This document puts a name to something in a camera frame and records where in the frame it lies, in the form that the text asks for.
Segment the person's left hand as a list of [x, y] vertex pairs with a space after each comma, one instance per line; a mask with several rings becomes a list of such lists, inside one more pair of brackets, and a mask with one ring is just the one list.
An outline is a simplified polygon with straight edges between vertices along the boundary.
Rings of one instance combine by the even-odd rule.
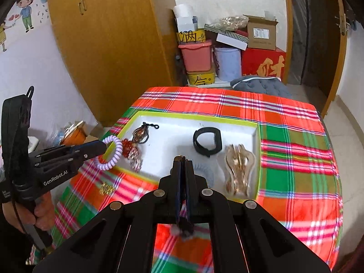
[[[32, 213], [27, 210], [24, 206], [16, 203], [20, 221], [22, 224], [35, 225], [41, 230], [50, 230], [55, 223], [55, 209], [52, 201], [52, 195], [50, 192], [42, 195], [40, 202], [36, 204], [35, 210]], [[3, 214], [8, 223], [24, 233], [22, 227], [16, 217], [14, 207], [11, 202], [2, 204]]]

